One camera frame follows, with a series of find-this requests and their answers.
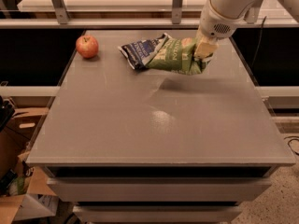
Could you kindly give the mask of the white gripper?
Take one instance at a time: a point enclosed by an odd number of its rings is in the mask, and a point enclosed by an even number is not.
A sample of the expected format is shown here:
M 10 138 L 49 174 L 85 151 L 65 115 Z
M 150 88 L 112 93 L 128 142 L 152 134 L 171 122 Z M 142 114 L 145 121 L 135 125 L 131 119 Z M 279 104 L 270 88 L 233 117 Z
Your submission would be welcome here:
M 207 0 L 203 7 L 198 31 L 204 35 L 198 39 L 194 57 L 205 59 L 218 48 L 217 39 L 230 37 L 236 30 L 241 17 L 230 18 L 220 14 L 212 5 L 211 0 Z

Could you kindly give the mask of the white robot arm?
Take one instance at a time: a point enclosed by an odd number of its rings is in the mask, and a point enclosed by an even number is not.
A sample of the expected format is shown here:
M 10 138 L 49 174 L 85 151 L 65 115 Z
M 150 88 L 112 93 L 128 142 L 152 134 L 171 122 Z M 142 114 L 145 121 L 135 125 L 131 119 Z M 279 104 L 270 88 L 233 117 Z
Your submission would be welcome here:
M 277 0 L 299 21 L 299 0 Z M 205 59 L 218 48 L 218 41 L 230 37 L 239 23 L 257 21 L 263 0 L 206 0 L 196 34 L 194 56 Z

